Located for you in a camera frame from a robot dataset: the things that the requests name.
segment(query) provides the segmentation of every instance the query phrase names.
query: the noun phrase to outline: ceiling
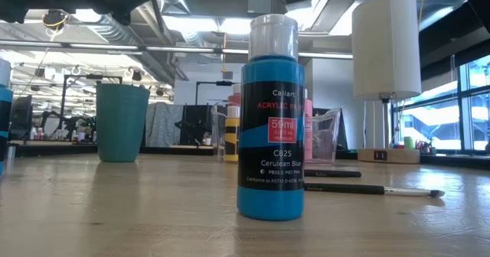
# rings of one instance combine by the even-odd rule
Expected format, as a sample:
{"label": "ceiling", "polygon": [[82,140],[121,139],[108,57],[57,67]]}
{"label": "ceiling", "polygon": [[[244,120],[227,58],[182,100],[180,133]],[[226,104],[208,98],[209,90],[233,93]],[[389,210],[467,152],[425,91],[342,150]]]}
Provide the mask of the ceiling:
{"label": "ceiling", "polygon": [[[271,12],[287,11],[288,0],[273,0]],[[299,49],[309,51],[330,51],[351,53],[351,13],[354,8],[364,0],[307,0],[300,5],[311,5],[311,8],[300,8],[287,15],[296,18],[302,24],[303,32],[299,36]],[[245,19],[241,25],[234,25],[227,34],[227,47],[248,47],[248,22],[256,16],[248,13],[248,0],[184,0],[190,8],[191,15],[182,15],[174,7],[160,7],[165,17],[163,31],[158,26],[157,17],[149,3],[141,5],[131,13],[131,25],[122,27],[114,23],[109,16],[103,15],[98,22],[84,20],[86,15],[71,15],[63,28],[63,32],[51,38],[53,31],[46,29],[42,24],[46,10],[31,10],[28,12],[25,24],[7,24],[0,22],[0,39],[19,41],[49,41],[77,42],[94,44],[141,44],[141,45],[189,45],[178,29],[172,30],[170,18],[207,18],[213,21],[218,29],[223,28],[229,18]],[[439,13],[445,8],[455,8],[464,0],[427,0],[423,22],[436,21],[436,17],[443,17]],[[223,47],[224,37],[211,31],[202,31],[202,24],[187,24],[185,28],[194,28],[200,32],[201,44],[206,47]],[[60,103],[62,76],[73,71],[80,75],[95,73],[104,76],[120,76],[123,83],[152,87],[153,101],[172,102],[173,92],[170,89],[175,80],[216,81],[221,79],[222,57],[217,55],[201,54],[167,54],[167,53],[110,53],[106,50],[80,51],[65,49],[50,50],[43,59],[44,50],[25,48],[9,48],[0,51],[0,57],[9,60],[13,66],[12,84],[17,96],[33,94],[39,103],[48,99],[53,105]],[[232,70],[234,76],[239,76],[241,67],[247,62],[246,55],[227,55],[225,68]],[[36,68],[45,67],[49,78],[34,77]],[[134,70],[142,71],[142,80],[132,80]],[[320,76],[319,78],[333,78],[337,75]],[[87,92],[87,87],[93,88],[95,82],[80,78],[78,84],[72,80],[72,87],[67,95],[76,101],[92,99],[93,94]],[[38,92],[33,92],[28,83],[40,85]],[[164,96],[157,96],[157,86],[166,87]],[[93,111],[93,106],[86,109]]]}

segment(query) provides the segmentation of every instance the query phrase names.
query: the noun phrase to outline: window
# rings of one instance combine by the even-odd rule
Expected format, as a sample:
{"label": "window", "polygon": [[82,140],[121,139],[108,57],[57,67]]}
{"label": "window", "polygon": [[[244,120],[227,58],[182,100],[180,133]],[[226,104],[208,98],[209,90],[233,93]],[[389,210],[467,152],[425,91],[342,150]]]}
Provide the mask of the window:
{"label": "window", "polygon": [[[490,141],[490,56],[424,80],[422,87],[420,96],[405,100],[396,142],[410,136],[438,150],[484,154]],[[402,106],[394,104],[396,120]]]}

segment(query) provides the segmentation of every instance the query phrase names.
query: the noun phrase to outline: blue container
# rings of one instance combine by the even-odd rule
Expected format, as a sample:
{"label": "blue container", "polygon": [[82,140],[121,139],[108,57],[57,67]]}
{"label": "blue container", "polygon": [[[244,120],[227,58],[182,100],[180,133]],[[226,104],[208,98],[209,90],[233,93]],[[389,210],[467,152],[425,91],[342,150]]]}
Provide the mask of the blue container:
{"label": "blue container", "polygon": [[259,220],[302,215],[304,83],[289,58],[256,59],[242,69],[238,210]]}
{"label": "blue container", "polygon": [[0,84],[0,176],[3,175],[13,98],[14,93]]}

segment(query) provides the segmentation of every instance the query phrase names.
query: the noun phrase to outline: table surface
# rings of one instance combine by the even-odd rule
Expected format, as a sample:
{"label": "table surface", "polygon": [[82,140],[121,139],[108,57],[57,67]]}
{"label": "table surface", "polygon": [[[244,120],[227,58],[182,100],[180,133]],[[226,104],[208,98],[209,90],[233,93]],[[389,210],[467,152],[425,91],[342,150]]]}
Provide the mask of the table surface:
{"label": "table surface", "polygon": [[212,157],[17,158],[0,180],[1,256],[489,256],[490,172],[338,161],[361,179],[441,199],[305,192],[303,217],[237,213],[237,165]]}

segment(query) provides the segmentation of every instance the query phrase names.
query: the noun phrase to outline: white bottle cap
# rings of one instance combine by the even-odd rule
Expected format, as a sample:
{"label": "white bottle cap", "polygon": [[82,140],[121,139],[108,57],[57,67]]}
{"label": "white bottle cap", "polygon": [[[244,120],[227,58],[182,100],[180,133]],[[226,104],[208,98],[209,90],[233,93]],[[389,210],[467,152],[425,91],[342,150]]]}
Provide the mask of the white bottle cap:
{"label": "white bottle cap", "polygon": [[241,93],[241,90],[242,90],[241,83],[233,84],[233,94],[239,94]]}
{"label": "white bottle cap", "polygon": [[0,85],[8,86],[10,84],[10,62],[0,58]]}
{"label": "white bottle cap", "polygon": [[229,119],[238,119],[240,118],[240,107],[239,106],[228,106],[228,115]]}
{"label": "white bottle cap", "polygon": [[263,15],[250,23],[248,60],[264,56],[298,60],[298,22],[285,15]]}

